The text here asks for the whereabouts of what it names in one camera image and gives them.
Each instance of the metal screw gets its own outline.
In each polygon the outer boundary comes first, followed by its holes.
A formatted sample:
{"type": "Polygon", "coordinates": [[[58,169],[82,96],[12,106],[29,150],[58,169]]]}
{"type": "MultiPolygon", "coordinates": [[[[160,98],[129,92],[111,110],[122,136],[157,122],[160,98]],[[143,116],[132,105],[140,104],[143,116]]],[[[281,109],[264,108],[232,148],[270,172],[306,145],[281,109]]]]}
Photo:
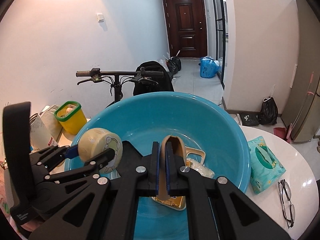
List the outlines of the metal screw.
{"type": "Polygon", "coordinates": [[[101,177],[97,180],[98,184],[105,185],[108,182],[108,179],[106,177],[101,177]]]}
{"type": "Polygon", "coordinates": [[[136,172],[138,172],[138,173],[143,173],[143,172],[145,172],[147,169],[144,167],[144,166],[138,166],[137,168],[136,168],[136,172]]]}
{"type": "Polygon", "coordinates": [[[218,182],[220,184],[226,184],[228,182],[228,179],[226,177],[219,177],[218,182]]]}
{"type": "Polygon", "coordinates": [[[180,167],[180,171],[181,172],[189,172],[190,171],[190,168],[188,166],[181,166],[180,167]]]}

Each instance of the white table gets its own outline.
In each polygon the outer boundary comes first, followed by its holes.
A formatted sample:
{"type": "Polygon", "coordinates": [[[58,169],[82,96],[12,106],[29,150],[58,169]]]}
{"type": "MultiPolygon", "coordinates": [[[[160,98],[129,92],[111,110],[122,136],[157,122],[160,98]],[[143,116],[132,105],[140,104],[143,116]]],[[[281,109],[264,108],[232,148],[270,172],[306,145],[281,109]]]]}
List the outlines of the white table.
{"type": "Polygon", "coordinates": [[[249,184],[246,195],[287,231],[291,238],[298,239],[307,229],[319,208],[318,188],[311,168],[301,154],[281,138],[256,128],[240,127],[247,141],[263,136],[267,146],[285,167],[286,172],[281,179],[288,182],[292,192],[291,201],[296,211],[293,228],[287,227],[287,222],[283,217],[277,182],[258,195],[254,193],[249,184]]]}

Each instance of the plastic basin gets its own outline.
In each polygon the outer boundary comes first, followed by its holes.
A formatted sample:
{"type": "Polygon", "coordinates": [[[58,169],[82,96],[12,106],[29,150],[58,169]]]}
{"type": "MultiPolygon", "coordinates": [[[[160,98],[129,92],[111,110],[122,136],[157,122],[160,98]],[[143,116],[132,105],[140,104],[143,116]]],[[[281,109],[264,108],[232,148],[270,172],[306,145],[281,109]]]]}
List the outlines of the plastic basin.
{"type": "MultiPolygon", "coordinates": [[[[75,137],[77,144],[88,129],[101,127],[130,141],[142,155],[151,153],[152,142],[166,135],[180,136],[185,145],[206,152],[204,165],[246,191],[250,153],[240,127],[216,104],[194,95],[157,92],[134,96],[104,109],[75,137]]],[[[82,167],[79,157],[66,160],[65,170],[82,167]]],[[[134,239],[189,239],[187,212],[139,199],[134,239]]]]}

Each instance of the eyeglasses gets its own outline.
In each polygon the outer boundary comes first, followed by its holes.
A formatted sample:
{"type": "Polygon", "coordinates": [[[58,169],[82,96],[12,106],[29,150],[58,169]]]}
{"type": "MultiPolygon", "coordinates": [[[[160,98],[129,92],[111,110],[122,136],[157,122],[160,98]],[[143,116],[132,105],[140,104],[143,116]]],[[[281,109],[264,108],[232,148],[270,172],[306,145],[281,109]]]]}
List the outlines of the eyeglasses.
{"type": "Polygon", "coordinates": [[[284,179],[278,182],[278,187],[279,187],[280,201],[282,204],[283,216],[287,221],[288,228],[292,228],[294,224],[294,219],[296,216],[296,211],[294,209],[294,205],[291,203],[291,189],[289,187],[289,184],[284,179]],[[283,193],[285,193],[287,200],[290,201],[289,210],[287,209],[287,211],[285,210],[285,206],[284,206],[283,193]]]}

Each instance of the blue plastic bag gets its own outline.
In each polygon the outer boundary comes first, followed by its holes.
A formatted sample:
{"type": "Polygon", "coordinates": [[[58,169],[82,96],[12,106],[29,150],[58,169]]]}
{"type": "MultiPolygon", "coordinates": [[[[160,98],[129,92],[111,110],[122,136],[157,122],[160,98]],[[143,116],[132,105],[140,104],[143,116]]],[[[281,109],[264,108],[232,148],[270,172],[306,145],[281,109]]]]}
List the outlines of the blue plastic bag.
{"type": "Polygon", "coordinates": [[[214,60],[207,56],[201,58],[200,63],[200,77],[212,78],[218,72],[219,66],[214,62],[214,60]]]}
{"type": "Polygon", "coordinates": [[[261,193],[279,180],[285,168],[266,145],[262,136],[248,142],[251,155],[250,182],[256,194],[261,193]]]}

